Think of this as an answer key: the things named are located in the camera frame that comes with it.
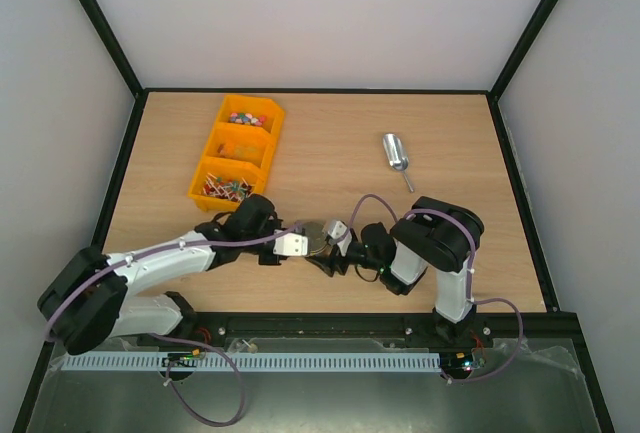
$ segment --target black edge trim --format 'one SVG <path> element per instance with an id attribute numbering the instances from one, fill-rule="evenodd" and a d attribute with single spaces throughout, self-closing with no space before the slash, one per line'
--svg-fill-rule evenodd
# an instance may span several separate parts
<path id="1" fill-rule="evenodd" d="M 120 194 L 120 188 L 122 187 L 122 181 L 124 180 L 124 174 L 127 171 L 129 165 L 129 157 L 133 150 L 133 144 L 136 141 L 136 135 L 138 133 L 138 127 L 142 120 L 142 113 L 144 112 L 145 104 L 147 103 L 148 93 L 143 91 L 138 98 L 136 98 L 131 110 L 131 116 L 129 117 L 129 123 L 127 129 L 124 132 L 122 144 L 120 145 L 120 151 L 116 164 L 113 167 L 113 173 L 111 180 L 109 181 L 109 187 L 107 188 L 107 194 L 105 195 L 104 202 L 102 203 L 102 209 L 100 210 L 100 216 L 98 217 L 98 223 L 96 224 L 95 232 L 93 233 L 92 245 L 97 245 L 100 248 L 104 247 L 104 242 L 107 239 L 107 233 L 109 233 L 109 226 L 111 225 L 111 219 L 113 218 L 113 212 L 116 209 L 116 203 L 118 202 L 118 195 Z"/>
<path id="2" fill-rule="evenodd" d="M 109 52 L 109 55 L 111 55 L 111 59 L 120 71 L 120 74 L 129 87 L 129 90 L 131 90 L 131 93 L 134 97 L 137 97 L 142 93 L 142 85 L 140 84 L 140 81 L 138 81 L 138 78 L 136 77 L 136 74 L 133 71 L 131 64 L 129 63 L 129 60 L 127 60 L 127 57 L 125 56 L 120 43 L 118 43 L 118 40 L 113 34 L 113 31 L 111 30 L 111 27 L 109 26 L 104 13 L 102 13 L 102 10 L 100 9 L 100 5 L 98 5 L 98 1 L 78 1 L 82 5 L 82 8 L 84 8 L 85 13 L 89 17 L 89 20 L 91 20 L 93 27 L 96 29 L 96 32 L 98 33 L 98 36 L 100 36 L 102 43 L 104 43 L 105 48 Z"/>
<path id="3" fill-rule="evenodd" d="M 363 95 L 487 95 L 487 90 L 412 90 L 394 88 L 147 88 L 159 93 L 334 93 Z"/>
<path id="4" fill-rule="evenodd" d="M 587 383 L 587 389 L 591 396 L 591 403 L 593 403 L 593 410 L 598 418 L 600 430 L 603 433 L 614 432 L 613 421 L 611 421 L 611 415 L 607 404 L 604 401 L 602 390 L 600 389 L 600 383 L 598 383 L 598 377 L 596 376 L 596 370 L 593 368 L 591 362 L 591 355 L 586 346 L 582 348 L 576 348 L 578 355 L 578 362 L 580 363 L 580 370 L 584 374 L 585 382 Z"/>
<path id="5" fill-rule="evenodd" d="M 29 422 L 31 421 L 31 415 L 33 409 L 36 406 L 36 400 L 40 393 L 40 386 L 44 381 L 44 377 L 47 374 L 49 368 L 49 359 L 53 353 L 53 343 L 44 343 L 40 350 L 40 355 L 36 361 L 36 367 L 31 375 L 29 386 L 27 386 L 27 392 L 22 400 L 22 405 L 18 411 L 16 422 L 13 424 L 13 433 L 23 433 L 27 431 Z"/>
<path id="6" fill-rule="evenodd" d="M 576 347 L 586 347 L 575 313 L 521 313 L 528 338 L 569 338 Z M 518 336 L 518 321 L 513 313 L 478 313 L 491 326 L 497 338 Z M 333 338 L 352 336 L 377 337 L 380 334 L 405 336 L 407 321 L 426 322 L 432 313 L 198 313 L 198 324 L 224 327 L 227 336 L 244 336 L 249 332 L 262 337 L 307 336 L 312 332 Z"/>
<path id="7" fill-rule="evenodd" d="M 524 234 L 527 238 L 529 251 L 531 252 L 533 266 L 536 270 L 536 275 L 538 276 L 538 283 L 540 284 L 540 291 L 542 292 L 544 304 L 547 311 L 558 311 L 560 309 L 560 305 L 558 304 L 558 298 L 556 297 L 556 292 L 553 288 L 553 281 L 551 280 L 549 268 L 547 267 L 547 262 L 544 258 L 544 252 L 542 251 L 542 244 L 540 243 L 540 238 L 538 237 L 538 232 L 533 221 L 531 207 L 529 206 L 529 199 L 525 193 L 522 178 L 520 177 L 520 171 L 518 170 L 518 164 L 516 163 L 516 159 L 513 155 L 511 142 L 509 141 L 509 135 L 507 134 L 507 128 L 504 124 L 504 118 L 502 118 L 502 113 L 500 112 L 497 99 L 487 97 L 487 102 L 489 103 L 491 118 L 493 119 L 498 143 L 500 144 L 504 164 L 507 168 L 507 173 L 511 182 L 513 196 L 516 199 L 516 205 L 518 206 L 518 212 L 520 213 L 520 221 L 522 221 Z"/>
<path id="8" fill-rule="evenodd" d="M 507 86 L 509 86 L 509 82 L 516 74 L 520 63 L 524 60 L 529 48 L 533 45 L 533 42 L 536 40 L 540 30 L 542 30 L 542 27 L 547 21 L 547 18 L 549 18 L 549 15 L 551 15 L 556 3 L 558 3 L 558 0 L 540 0 L 540 3 L 538 3 L 538 6 L 529 20 L 529 23 L 527 23 L 520 39 L 516 43 L 509 59 L 505 63 L 504 68 L 493 85 L 493 88 L 491 88 L 492 97 L 499 100 L 505 92 Z"/>

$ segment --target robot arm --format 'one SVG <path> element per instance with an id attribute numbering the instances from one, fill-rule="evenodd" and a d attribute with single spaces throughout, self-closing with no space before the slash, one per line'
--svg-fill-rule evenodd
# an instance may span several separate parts
<path id="1" fill-rule="evenodd" d="M 413 207 L 454 217 L 471 232 L 476 247 L 479 245 L 484 227 L 470 211 L 426 197 Z M 70 354 L 89 351 L 114 336 L 156 333 L 188 337 L 196 314 L 178 293 L 153 298 L 137 295 L 167 280 L 233 262 L 243 252 L 257 255 L 260 265 L 278 265 L 289 256 L 305 256 L 328 276 L 346 274 L 349 265 L 376 270 L 380 281 L 397 295 L 408 294 L 432 266 L 438 278 L 436 311 L 447 321 L 458 323 L 471 309 L 466 272 L 469 241 L 458 227 L 442 218 L 418 215 L 401 219 L 390 232 L 382 223 L 370 224 L 361 232 L 362 241 L 357 240 L 355 231 L 347 231 L 344 223 L 331 220 L 324 230 L 326 247 L 307 256 L 304 231 L 260 244 L 242 244 L 282 231 L 273 204 L 262 196 L 244 200 L 223 224 L 219 222 L 222 216 L 151 248 L 110 255 L 103 255 L 97 247 L 78 252 L 38 301 L 47 319 L 96 271 L 110 265 L 115 268 L 64 310 L 53 327 L 55 337 Z M 212 246 L 211 242 L 230 244 Z"/>
<path id="2" fill-rule="evenodd" d="M 473 306 L 471 274 L 467 268 L 470 245 L 451 218 L 467 230 L 476 249 L 484 225 L 465 208 L 424 196 L 414 203 L 412 210 L 433 213 L 402 218 L 388 233 L 382 223 L 367 225 L 362 230 L 361 242 L 353 230 L 347 233 L 344 223 L 332 220 L 325 230 L 335 243 L 333 249 L 307 260 L 329 276 L 344 275 L 349 265 L 377 270 L 380 281 L 396 295 L 409 294 L 431 266 L 438 283 L 435 310 L 447 321 L 459 323 Z"/>
<path id="3" fill-rule="evenodd" d="M 156 333 L 187 337 L 195 325 L 195 312 L 178 293 L 153 298 L 136 295 L 167 280 L 233 262 L 243 252 L 257 255 L 261 265 L 278 265 L 289 256 L 307 254 L 307 238 L 297 233 L 244 247 L 210 246 L 212 241 L 235 244 L 280 232 L 282 221 L 273 204 L 262 196 L 243 201 L 224 224 L 218 221 L 221 216 L 151 248 L 109 255 L 97 247 L 78 252 L 38 300 L 47 320 L 96 271 L 122 266 L 87 288 L 64 310 L 53 327 L 54 336 L 70 354 L 92 350 L 113 336 Z"/>

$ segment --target small parts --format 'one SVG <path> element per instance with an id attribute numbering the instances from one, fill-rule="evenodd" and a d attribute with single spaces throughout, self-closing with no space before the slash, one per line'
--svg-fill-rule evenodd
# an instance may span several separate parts
<path id="1" fill-rule="evenodd" d="M 262 126 L 267 121 L 267 117 L 254 116 L 251 113 L 231 113 L 229 123 L 237 123 L 239 125 Z"/>
<path id="2" fill-rule="evenodd" d="M 221 200 L 229 200 L 235 203 L 240 203 L 253 191 L 253 187 L 246 182 L 244 178 L 242 181 L 238 180 L 224 180 L 219 176 L 215 176 L 212 173 L 207 173 L 204 185 L 202 187 L 202 194 L 204 196 L 211 196 Z"/>
<path id="3" fill-rule="evenodd" d="M 202 351 L 200 348 L 195 348 L 191 350 L 190 353 L 169 353 L 167 355 L 167 360 L 170 362 L 174 362 L 179 366 L 189 366 L 187 364 L 184 364 L 184 362 L 190 360 L 202 360 L 205 356 L 207 356 L 207 353 L 205 351 Z"/>
<path id="4" fill-rule="evenodd" d="M 246 158 L 260 156 L 260 150 L 255 146 L 236 145 L 231 142 L 221 143 L 218 146 L 218 157 L 230 160 L 247 161 Z"/>

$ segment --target metal scoop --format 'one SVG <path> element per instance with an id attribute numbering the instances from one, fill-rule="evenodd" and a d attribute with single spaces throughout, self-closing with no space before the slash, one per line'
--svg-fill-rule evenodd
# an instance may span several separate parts
<path id="1" fill-rule="evenodd" d="M 413 185 L 411 184 L 411 181 L 409 181 L 409 177 L 406 172 L 406 169 L 409 168 L 409 157 L 404 151 L 400 138 L 393 133 L 387 133 L 382 137 L 382 145 L 384 146 L 384 151 L 387 154 L 389 166 L 396 171 L 402 172 L 402 176 L 404 176 L 404 180 L 407 182 L 407 186 L 409 187 L 409 192 L 413 193 L 415 190 L 413 189 Z"/>

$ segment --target white wall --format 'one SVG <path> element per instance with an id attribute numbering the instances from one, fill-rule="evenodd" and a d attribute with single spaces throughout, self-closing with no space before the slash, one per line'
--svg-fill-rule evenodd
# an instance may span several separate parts
<path id="1" fill-rule="evenodd" d="M 563 309 L 617 431 L 640 367 L 640 0 L 560 0 L 501 101 Z"/>
<path id="2" fill-rule="evenodd" d="M 91 241 L 132 102 L 77 0 L 0 0 L 0 431 L 42 345 L 36 300 Z"/>
<path id="3" fill-rule="evenodd" d="M 98 0 L 145 86 L 488 89 L 539 0 Z"/>

